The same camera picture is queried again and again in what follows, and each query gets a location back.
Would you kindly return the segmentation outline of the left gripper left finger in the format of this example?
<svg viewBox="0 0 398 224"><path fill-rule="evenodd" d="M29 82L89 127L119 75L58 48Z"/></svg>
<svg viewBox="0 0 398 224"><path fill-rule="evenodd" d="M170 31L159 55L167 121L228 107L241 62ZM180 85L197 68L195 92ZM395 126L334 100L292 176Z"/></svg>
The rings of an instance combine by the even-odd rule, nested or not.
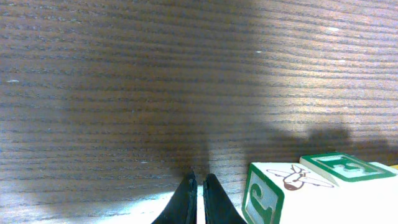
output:
<svg viewBox="0 0 398 224"><path fill-rule="evenodd" d="M152 224L196 224L197 181L194 172L188 173Z"/></svg>

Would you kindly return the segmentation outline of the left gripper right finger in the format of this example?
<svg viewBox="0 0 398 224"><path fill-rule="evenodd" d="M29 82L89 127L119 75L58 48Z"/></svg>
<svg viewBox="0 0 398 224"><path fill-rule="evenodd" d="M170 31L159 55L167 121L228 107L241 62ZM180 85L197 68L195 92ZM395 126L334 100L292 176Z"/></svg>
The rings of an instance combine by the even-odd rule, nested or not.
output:
<svg viewBox="0 0 398 224"><path fill-rule="evenodd" d="M214 174L203 182L203 199L206 224L246 224Z"/></svg>

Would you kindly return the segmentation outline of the green J wooden block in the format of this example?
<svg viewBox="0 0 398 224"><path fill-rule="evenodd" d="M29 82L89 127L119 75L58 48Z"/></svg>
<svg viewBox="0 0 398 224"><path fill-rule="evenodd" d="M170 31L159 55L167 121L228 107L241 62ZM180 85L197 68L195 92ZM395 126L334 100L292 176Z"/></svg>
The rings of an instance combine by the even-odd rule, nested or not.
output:
<svg viewBox="0 0 398 224"><path fill-rule="evenodd" d="M242 213L248 223L396 223L397 170L390 178L334 184L299 163L249 165Z"/></svg>

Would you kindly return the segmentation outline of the green 4 wooden block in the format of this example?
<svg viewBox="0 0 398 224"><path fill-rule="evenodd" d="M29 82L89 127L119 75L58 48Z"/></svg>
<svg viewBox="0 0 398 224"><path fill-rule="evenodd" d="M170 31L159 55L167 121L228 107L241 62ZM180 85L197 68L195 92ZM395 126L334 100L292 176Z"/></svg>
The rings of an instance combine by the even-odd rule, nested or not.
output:
<svg viewBox="0 0 398 224"><path fill-rule="evenodd" d="M376 166L342 152L302 156L299 162L337 186L397 175L384 165Z"/></svg>

